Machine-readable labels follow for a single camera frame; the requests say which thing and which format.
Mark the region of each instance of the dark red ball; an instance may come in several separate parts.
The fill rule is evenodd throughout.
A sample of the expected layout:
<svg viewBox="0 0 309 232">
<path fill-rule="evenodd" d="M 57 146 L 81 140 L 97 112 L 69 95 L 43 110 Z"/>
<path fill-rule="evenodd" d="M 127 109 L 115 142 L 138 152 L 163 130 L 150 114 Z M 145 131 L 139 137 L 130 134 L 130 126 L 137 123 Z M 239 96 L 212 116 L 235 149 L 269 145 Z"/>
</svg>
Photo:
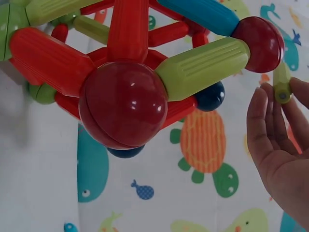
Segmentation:
<svg viewBox="0 0 309 232">
<path fill-rule="evenodd" d="M 243 40 L 251 56 L 246 69 L 255 73 L 274 70 L 284 55 L 284 41 L 278 29 L 269 21 L 259 17 L 241 20 L 231 37 Z"/>
<path fill-rule="evenodd" d="M 159 132 L 168 111 L 168 96 L 159 76 L 133 61 L 98 68 L 85 81 L 80 98 L 86 129 L 113 149 L 145 145 Z"/>
</svg>

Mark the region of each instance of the toy structure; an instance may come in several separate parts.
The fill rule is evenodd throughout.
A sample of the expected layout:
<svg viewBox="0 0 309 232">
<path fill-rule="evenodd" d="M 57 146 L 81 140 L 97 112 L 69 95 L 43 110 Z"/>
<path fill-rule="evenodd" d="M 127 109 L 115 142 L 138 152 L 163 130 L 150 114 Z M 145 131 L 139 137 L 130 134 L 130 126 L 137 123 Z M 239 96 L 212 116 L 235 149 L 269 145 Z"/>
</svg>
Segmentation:
<svg viewBox="0 0 309 232">
<path fill-rule="evenodd" d="M 84 16 L 112 6 L 110 28 Z M 177 22 L 148 31 L 149 7 Z M 56 101 L 95 140 L 131 156 L 196 107 L 216 109 L 222 79 L 244 68 L 272 71 L 284 55 L 270 22 L 239 20 L 216 0 L 11 0 L 0 15 L 0 60 L 25 76 L 32 96 Z M 48 22 L 51 36 L 34 28 Z M 107 46 L 89 54 L 69 47 L 72 27 Z M 209 31 L 225 38 L 208 43 Z M 187 52 L 167 58 L 149 49 L 186 35 Z"/>
</svg>

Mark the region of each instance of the green turtle flipper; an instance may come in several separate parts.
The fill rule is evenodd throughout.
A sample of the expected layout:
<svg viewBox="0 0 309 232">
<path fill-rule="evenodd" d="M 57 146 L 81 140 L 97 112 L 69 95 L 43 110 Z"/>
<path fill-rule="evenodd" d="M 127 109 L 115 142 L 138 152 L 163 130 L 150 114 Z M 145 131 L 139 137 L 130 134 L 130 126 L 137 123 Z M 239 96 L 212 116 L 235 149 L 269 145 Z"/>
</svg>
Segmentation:
<svg viewBox="0 0 309 232">
<path fill-rule="evenodd" d="M 224 198 L 234 195 L 238 189 L 237 172 L 230 165 L 223 163 L 219 170 L 212 174 L 217 193 Z"/>
<path fill-rule="evenodd" d="M 200 183 L 203 183 L 204 181 L 204 173 L 200 173 L 199 171 L 197 170 L 194 170 L 193 173 L 192 173 L 192 181 L 193 183 L 196 183 L 196 184 L 200 184 Z"/>
<path fill-rule="evenodd" d="M 178 162 L 178 167 L 185 172 L 189 171 L 191 168 L 184 157 Z"/>
<path fill-rule="evenodd" d="M 169 140 L 172 144 L 178 144 L 180 143 L 180 134 L 181 134 L 181 130 L 180 129 L 172 129 L 170 131 L 170 135 L 169 135 Z"/>
</svg>

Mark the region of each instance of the lime green stick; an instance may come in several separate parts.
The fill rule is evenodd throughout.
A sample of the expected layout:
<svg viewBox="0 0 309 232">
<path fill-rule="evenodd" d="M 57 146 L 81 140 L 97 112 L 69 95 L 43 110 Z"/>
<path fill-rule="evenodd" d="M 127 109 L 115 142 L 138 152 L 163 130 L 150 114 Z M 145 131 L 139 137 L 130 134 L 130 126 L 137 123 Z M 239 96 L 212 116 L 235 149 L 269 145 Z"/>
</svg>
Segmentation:
<svg viewBox="0 0 309 232">
<path fill-rule="evenodd" d="M 86 16 L 79 16 L 73 22 L 74 28 L 80 33 L 107 45 L 110 28 Z"/>
<path fill-rule="evenodd" d="M 26 7 L 31 26 L 36 27 L 101 0 L 31 0 Z"/>
<path fill-rule="evenodd" d="M 247 44 L 226 37 L 166 59 L 157 69 L 169 101 L 181 101 L 238 73 L 250 58 Z"/>
<path fill-rule="evenodd" d="M 292 95 L 289 84 L 291 74 L 288 66 L 283 61 L 274 70 L 273 79 L 276 101 L 280 104 L 288 103 Z"/>
<path fill-rule="evenodd" d="M 24 6 L 24 7 L 26 7 L 30 2 L 31 0 L 10 0 L 10 3 L 14 3 L 17 5 Z"/>
</svg>

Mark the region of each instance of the cartoon animal print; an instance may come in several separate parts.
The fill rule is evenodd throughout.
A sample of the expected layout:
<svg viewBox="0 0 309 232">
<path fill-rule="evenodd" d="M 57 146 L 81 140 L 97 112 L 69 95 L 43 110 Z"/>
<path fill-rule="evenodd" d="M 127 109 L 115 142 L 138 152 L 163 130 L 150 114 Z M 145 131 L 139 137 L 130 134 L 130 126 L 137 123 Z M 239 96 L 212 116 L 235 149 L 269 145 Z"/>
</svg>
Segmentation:
<svg viewBox="0 0 309 232">
<path fill-rule="evenodd" d="M 288 124 L 286 132 L 288 134 L 289 139 L 291 140 L 291 142 L 294 144 L 295 148 L 297 149 L 298 153 L 299 154 L 303 153 L 303 151 L 301 150 L 300 146 L 298 145 L 298 143 L 297 143 L 297 141 L 296 141 L 296 139 L 293 135 L 292 128 L 289 124 Z"/>
<path fill-rule="evenodd" d="M 295 25 L 302 29 L 303 25 L 302 25 L 299 17 L 294 14 L 291 6 L 289 6 L 289 13 L 290 13 L 290 16 L 291 16 L 292 20 L 294 21 Z"/>
<path fill-rule="evenodd" d="M 299 34 L 296 34 L 295 30 L 293 30 L 294 38 L 292 39 L 284 30 L 282 30 L 277 24 L 275 24 L 270 19 L 268 15 L 269 12 L 271 12 L 276 18 L 281 19 L 281 17 L 275 12 L 275 10 L 276 10 L 276 6 L 273 3 L 270 6 L 264 5 L 261 7 L 260 15 L 262 18 L 273 23 L 278 28 L 278 30 L 281 32 L 283 39 L 284 39 L 284 44 L 285 44 L 285 53 L 284 53 L 283 59 L 291 71 L 296 71 L 298 70 L 298 66 L 299 66 L 299 55 L 298 55 L 298 50 L 297 50 L 295 43 L 301 44 L 299 41 L 300 36 Z"/>
<path fill-rule="evenodd" d="M 64 232 L 78 232 L 76 226 L 72 223 L 67 223 L 63 228 Z"/>
<path fill-rule="evenodd" d="M 153 30 L 155 29 L 156 26 L 156 19 L 152 15 L 149 16 L 148 20 L 148 30 Z"/>
<path fill-rule="evenodd" d="M 239 179 L 230 165 L 223 163 L 226 150 L 224 124 L 217 111 L 196 109 L 184 120 L 183 128 L 170 133 L 173 144 L 180 143 L 183 158 L 178 166 L 187 172 L 194 168 L 192 181 L 200 184 L 205 173 L 212 173 L 217 193 L 231 197 L 238 189 Z"/>
<path fill-rule="evenodd" d="M 245 134 L 244 139 L 243 139 L 243 144 L 244 144 L 244 147 L 245 147 L 246 154 L 252 160 L 252 156 L 251 156 L 249 148 L 248 148 L 247 135 L 246 134 Z"/>
<path fill-rule="evenodd" d="M 108 9 L 101 10 L 96 12 L 94 20 L 98 21 L 101 24 L 104 24 Z"/>
<path fill-rule="evenodd" d="M 109 173 L 109 159 L 105 146 L 94 140 L 79 125 L 77 152 L 78 201 L 95 200 L 103 192 Z"/>
<path fill-rule="evenodd" d="M 209 232 L 205 227 L 185 220 L 174 221 L 170 230 L 171 232 Z M 223 232 L 268 232 L 268 219 L 262 209 L 248 209 Z"/>
<path fill-rule="evenodd" d="M 100 225 L 98 232 L 118 232 L 118 230 L 112 226 L 113 222 L 120 218 L 122 214 L 116 214 L 112 212 L 112 215 L 106 218 Z"/>
<path fill-rule="evenodd" d="M 139 186 L 136 183 L 136 180 L 133 180 L 133 183 L 131 184 L 131 187 L 136 188 L 136 193 L 139 198 L 143 200 L 149 200 L 154 196 L 154 189 L 150 186 L 144 185 L 144 186 Z"/>
<path fill-rule="evenodd" d="M 306 232 L 306 230 L 284 212 L 281 220 L 280 232 Z"/>
</svg>

